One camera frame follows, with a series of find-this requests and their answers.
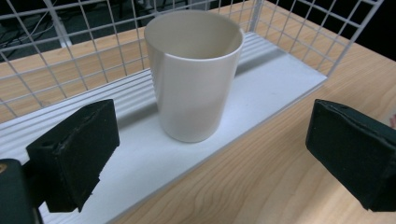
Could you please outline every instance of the wire basket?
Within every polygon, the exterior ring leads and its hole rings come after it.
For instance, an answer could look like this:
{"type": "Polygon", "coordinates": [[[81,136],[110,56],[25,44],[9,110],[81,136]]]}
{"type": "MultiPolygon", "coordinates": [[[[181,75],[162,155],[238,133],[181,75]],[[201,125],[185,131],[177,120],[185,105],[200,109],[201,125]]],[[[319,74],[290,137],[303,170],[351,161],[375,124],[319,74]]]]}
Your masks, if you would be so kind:
{"type": "Polygon", "coordinates": [[[340,2],[2,0],[0,122],[148,69],[144,26],[172,10],[222,14],[328,76],[383,1],[340,2]]]}

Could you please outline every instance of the ceramic cup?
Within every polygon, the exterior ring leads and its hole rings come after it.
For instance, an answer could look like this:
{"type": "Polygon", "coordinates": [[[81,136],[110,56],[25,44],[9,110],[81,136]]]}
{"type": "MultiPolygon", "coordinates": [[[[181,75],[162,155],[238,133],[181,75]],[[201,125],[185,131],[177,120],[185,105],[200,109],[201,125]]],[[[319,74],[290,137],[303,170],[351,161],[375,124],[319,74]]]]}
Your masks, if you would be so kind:
{"type": "Polygon", "coordinates": [[[219,127],[244,34],[216,13],[163,14],[145,29],[160,122],[172,137],[200,142],[219,127]]]}

